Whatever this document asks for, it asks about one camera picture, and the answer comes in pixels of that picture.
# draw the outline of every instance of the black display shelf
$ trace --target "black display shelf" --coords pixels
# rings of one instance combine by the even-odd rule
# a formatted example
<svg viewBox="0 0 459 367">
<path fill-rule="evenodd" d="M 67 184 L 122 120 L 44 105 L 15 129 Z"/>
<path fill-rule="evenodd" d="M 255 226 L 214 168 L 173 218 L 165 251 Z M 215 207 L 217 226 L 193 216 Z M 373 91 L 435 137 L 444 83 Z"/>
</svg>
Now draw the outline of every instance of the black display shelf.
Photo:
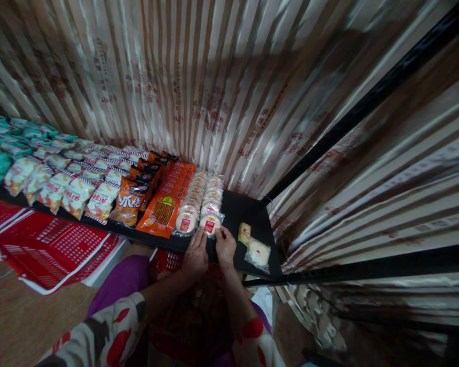
<svg viewBox="0 0 459 367">
<path fill-rule="evenodd" d="M 30 207 L 23 193 L 13 197 L 3 187 L 0 187 L 0 200 L 52 215 L 49 208 L 40 202 L 36 201 L 33 206 Z M 225 214 L 223 225 L 228 228 L 236 239 L 238 238 L 240 223 L 245 222 L 251 225 L 252 237 L 271 246 L 269 258 L 270 274 L 267 274 L 245 261 L 246 246 L 237 241 L 237 249 L 234 258 L 236 270 L 268 280 L 280 279 L 282 277 L 281 265 L 265 205 L 258 200 L 230 191 L 224 191 L 221 212 Z M 171 236 L 169 239 L 166 239 L 149 233 L 140 232 L 111 221 L 108 221 L 106 225 L 101 225 L 97 221 L 85 216 L 79 221 L 62 207 L 58 210 L 56 216 L 71 222 L 81 223 L 109 233 L 117 234 L 132 241 L 146 243 L 182 254 L 185 253 L 190 243 L 190 237 Z M 206 250 L 209 255 L 209 261 L 213 264 L 218 264 L 215 239 L 208 239 Z"/>
</svg>

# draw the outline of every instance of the tiled floor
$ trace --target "tiled floor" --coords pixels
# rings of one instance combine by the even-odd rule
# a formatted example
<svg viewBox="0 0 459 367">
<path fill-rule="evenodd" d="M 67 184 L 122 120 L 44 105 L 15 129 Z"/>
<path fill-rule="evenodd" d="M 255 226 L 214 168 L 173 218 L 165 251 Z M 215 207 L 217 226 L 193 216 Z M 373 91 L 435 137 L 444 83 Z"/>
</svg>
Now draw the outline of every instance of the tiled floor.
<svg viewBox="0 0 459 367">
<path fill-rule="evenodd" d="M 0 276 L 10 268 L 0 262 Z M 41 296 L 12 273 L 0 280 L 0 366 L 31 366 L 64 333 L 83 320 L 96 289 L 77 283 Z M 275 341 L 288 367 L 300 365 L 313 337 L 279 302 Z"/>
</svg>

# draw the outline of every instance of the metal pole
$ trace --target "metal pole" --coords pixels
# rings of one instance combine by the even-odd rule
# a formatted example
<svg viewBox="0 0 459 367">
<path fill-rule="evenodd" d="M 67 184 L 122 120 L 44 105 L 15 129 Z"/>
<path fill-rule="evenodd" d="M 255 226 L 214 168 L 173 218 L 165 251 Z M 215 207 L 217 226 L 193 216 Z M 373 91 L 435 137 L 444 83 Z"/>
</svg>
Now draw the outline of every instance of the metal pole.
<svg viewBox="0 0 459 367">
<path fill-rule="evenodd" d="M 458 34 L 459 3 L 335 124 L 261 201 L 267 205 L 275 199 Z"/>
</svg>

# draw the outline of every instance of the red snack package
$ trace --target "red snack package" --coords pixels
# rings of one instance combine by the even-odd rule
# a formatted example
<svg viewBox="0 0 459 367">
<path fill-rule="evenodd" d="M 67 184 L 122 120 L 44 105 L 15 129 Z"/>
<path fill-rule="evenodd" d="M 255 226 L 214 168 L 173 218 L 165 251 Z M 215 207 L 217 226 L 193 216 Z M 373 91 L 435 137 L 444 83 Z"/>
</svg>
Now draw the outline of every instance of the red snack package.
<svg viewBox="0 0 459 367">
<path fill-rule="evenodd" d="M 180 162 L 172 166 L 136 226 L 137 230 L 170 238 L 195 167 L 194 164 Z"/>
<path fill-rule="evenodd" d="M 121 188 L 117 195 L 116 207 L 109 219 L 134 227 L 138 221 L 138 210 L 148 191 L 148 184 L 143 181 L 121 179 Z"/>
</svg>

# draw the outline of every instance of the hand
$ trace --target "hand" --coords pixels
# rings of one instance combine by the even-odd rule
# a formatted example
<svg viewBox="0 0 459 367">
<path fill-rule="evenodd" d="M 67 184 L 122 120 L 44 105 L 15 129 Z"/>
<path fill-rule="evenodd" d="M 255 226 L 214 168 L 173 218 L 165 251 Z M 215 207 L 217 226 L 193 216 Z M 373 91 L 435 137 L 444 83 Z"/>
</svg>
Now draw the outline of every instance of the hand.
<svg viewBox="0 0 459 367">
<path fill-rule="evenodd" d="M 216 229 L 216 252 L 222 270 L 235 267 L 233 264 L 235 251 L 236 241 L 230 231 L 223 226 L 221 229 Z"/>
<path fill-rule="evenodd" d="M 206 242 L 208 235 L 201 228 L 190 240 L 189 248 L 184 255 L 181 271 L 185 272 L 193 282 L 198 281 L 206 273 L 209 264 Z"/>
</svg>

